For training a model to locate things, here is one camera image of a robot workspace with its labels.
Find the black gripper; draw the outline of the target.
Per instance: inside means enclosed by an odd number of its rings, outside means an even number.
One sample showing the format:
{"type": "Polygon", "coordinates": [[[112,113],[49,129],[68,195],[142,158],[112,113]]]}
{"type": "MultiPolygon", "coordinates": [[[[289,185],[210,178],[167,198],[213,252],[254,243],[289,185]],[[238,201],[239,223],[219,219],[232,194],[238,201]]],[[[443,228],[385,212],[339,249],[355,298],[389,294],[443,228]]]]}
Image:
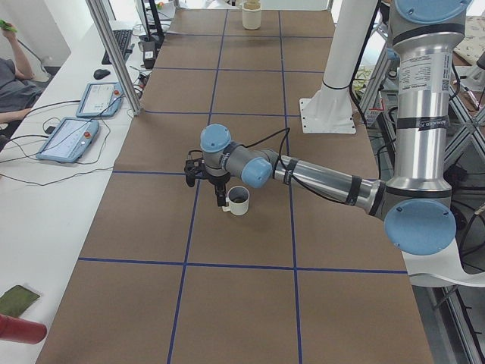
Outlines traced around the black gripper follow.
{"type": "Polygon", "coordinates": [[[226,183],[229,181],[229,173],[224,172],[222,175],[214,176],[208,172],[208,168],[205,166],[204,158],[192,157],[193,151],[188,151],[184,173],[186,176],[186,184],[189,187],[195,185],[196,179],[208,180],[214,185],[214,193],[217,200],[218,207],[224,207],[226,205],[226,183]]]}

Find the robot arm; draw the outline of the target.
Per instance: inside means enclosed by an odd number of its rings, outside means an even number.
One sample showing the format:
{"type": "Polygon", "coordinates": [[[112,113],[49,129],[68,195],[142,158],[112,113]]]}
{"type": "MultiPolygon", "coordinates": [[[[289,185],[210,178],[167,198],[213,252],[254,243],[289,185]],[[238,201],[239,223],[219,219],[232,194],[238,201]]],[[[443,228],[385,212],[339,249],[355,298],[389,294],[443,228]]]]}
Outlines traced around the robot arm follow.
{"type": "Polygon", "coordinates": [[[466,1],[391,4],[390,35],[400,64],[390,180],[365,180],[278,151],[252,150],[233,141],[225,126],[212,124],[202,131],[201,156],[186,160],[186,183],[209,181],[219,206],[226,203],[232,177],[254,188],[270,179],[295,184],[381,219],[386,235],[403,252],[428,256],[444,250],[456,231],[451,187],[443,176],[449,81],[453,50],[465,35],[467,7],[466,1]]]}

